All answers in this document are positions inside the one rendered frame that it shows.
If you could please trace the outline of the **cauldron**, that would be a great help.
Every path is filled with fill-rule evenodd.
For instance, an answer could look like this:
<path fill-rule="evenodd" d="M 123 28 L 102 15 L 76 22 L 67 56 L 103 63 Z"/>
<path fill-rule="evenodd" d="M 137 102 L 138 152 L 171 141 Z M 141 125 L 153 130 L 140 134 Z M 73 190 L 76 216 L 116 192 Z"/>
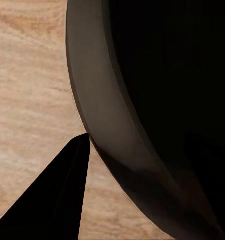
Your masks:
<path fill-rule="evenodd" d="M 68 0 L 77 110 L 118 184 L 176 240 L 225 240 L 185 152 L 225 149 L 225 0 Z"/>

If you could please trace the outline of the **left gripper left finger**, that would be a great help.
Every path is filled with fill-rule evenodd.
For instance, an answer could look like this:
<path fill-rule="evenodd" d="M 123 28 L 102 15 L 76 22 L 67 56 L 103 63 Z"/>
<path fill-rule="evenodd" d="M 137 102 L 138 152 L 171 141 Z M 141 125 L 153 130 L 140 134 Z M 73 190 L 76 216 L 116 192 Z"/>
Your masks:
<path fill-rule="evenodd" d="M 90 134 L 73 138 L 0 219 L 0 240 L 78 240 Z"/>

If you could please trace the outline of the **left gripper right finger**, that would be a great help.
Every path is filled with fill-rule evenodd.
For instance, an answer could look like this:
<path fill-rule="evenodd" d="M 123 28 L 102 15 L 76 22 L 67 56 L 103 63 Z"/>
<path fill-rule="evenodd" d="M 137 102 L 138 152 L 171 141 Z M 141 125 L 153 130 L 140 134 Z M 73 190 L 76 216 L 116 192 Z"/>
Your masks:
<path fill-rule="evenodd" d="M 225 148 L 187 133 L 184 152 L 225 235 Z"/>

